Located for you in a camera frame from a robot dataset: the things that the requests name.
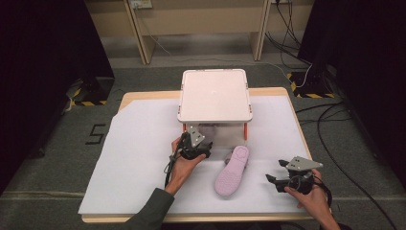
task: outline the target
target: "yellow black hazard tape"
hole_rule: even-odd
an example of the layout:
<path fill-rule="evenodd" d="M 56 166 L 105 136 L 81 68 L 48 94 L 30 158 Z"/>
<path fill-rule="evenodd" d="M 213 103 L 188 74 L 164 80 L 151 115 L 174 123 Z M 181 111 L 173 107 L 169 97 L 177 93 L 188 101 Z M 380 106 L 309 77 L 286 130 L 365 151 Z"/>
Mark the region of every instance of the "yellow black hazard tape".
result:
<path fill-rule="evenodd" d="M 290 86 L 292 88 L 293 95 L 297 98 L 334 98 L 334 94 L 331 93 L 324 85 L 320 88 L 308 89 L 305 87 L 298 87 L 295 83 L 295 79 L 292 78 L 291 73 L 286 75 L 290 80 Z"/>
<path fill-rule="evenodd" d="M 80 105 L 80 106 L 94 106 L 94 105 L 105 105 L 107 103 L 106 100 L 103 101 L 76 101 L 75 98 L 80 94 L 81 88 L 79 88 L 73 97 L 71 105 Z"/>

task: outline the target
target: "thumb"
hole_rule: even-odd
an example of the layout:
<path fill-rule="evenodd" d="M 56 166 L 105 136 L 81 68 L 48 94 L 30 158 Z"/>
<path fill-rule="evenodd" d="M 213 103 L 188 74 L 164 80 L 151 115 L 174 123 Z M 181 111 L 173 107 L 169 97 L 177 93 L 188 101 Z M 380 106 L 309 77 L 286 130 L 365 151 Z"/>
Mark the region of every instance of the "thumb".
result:
<path fill-rule="evenodd" d="M 289 193 L 291 196 L 293 196 L 295 198 L 298 198 L 301 195 L 298 191 L 293 190 L 289 186 L 284 187 L 284 191 Z"/>

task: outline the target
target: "wooden table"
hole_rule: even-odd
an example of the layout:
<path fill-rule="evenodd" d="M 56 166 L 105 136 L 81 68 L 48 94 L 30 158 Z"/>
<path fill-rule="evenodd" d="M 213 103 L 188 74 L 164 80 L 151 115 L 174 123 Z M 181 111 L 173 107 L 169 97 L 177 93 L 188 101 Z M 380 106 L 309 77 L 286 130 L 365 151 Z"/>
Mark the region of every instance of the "wooden table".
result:
<path fill-rule="evenodd" d="M 289 97 L 286 89 L 282 87 L 269 87 L 269 88 L 250 88 L 250 96 L 285 96 Z M 123 97 L 122 104 L 119 108 L 119 111 L 125 108 L 134 100 L 157 100 L 157 99 L 177 99 L 180 96 L 179 91 L 157 91 L 157 92 L 132 92 L 126 93 Z M 310 152 L 308 150 L 307 144 L 305 143 L 305 138 L 303 136 L 302 130 L 300 129 L 299 122 L 294 113 L 293 106 L 289 100 L 290 106 L 300 135 L 304 143 L 304 148 L 307 152 L 308 158 L 311 159 Z M 130 219 L 132 215 L 82 215 L 82 220 L 88 223 L 97 223 L 97 222 L 125 222 Z M 294 220 L 294 219 L 312 219 L 307 213 L 292 213 L 289 215 L 281 214 L 247 214 L 247 215 L 171 215 L 168 214 L 164 219 L 164 222 L 204 222 L 204 221 L 269 221 L 269 220 Z"/>

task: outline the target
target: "human hand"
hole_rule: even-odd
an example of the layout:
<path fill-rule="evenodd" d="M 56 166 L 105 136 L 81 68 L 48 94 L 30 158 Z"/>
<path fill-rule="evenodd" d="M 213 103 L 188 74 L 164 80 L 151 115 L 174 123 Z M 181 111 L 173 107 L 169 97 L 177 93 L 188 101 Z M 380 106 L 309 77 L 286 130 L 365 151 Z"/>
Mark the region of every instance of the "human hand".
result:
<path fill-rule="evenodd" d="M 172 151 L 176 151 L 179 140 L 180 138 L 177 138 L 172 142 Z M 194 170 L 194 167 L 196 167 L 198 163 L 206 158 L 206 154 L 200 154 L 193 160 L 187 160 L 183 158 L 179 152 L 176 152 L 175 157 L 176 162 L 173 165 L 170 181 L 165 188 L 165 191 L 167 191 L 172 196 L 175 196 L 175 194 L 179 191 L 185 181 L 189 178 Z"/>
<path fill-rule="evenodd" d="M 314 169 L 312 171 L 317 177 L 315 178 L 316 182 L 321 183 L 322 175 L 320 172 Z M 304 207 L 322 225 L 323 229 L 340 229 L 329 210 L 325 191 L 320 186 L 313 185 L 308 195 L 303 195 L 288 186 L 284 187 L 284 190 L 295 197 L 299 201 L 298 208 Z"/>

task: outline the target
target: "sleeve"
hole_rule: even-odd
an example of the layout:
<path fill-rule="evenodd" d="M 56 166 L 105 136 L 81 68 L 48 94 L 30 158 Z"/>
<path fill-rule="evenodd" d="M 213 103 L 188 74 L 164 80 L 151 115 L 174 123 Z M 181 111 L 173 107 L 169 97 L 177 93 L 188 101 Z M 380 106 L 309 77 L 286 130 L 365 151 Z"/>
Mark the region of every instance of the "sleeve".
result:
<path fill-rule="evenodd" d="M 124 224 L 124 229 L 159 230 L 174 197 L 156 188 L 141 211 Z"/>

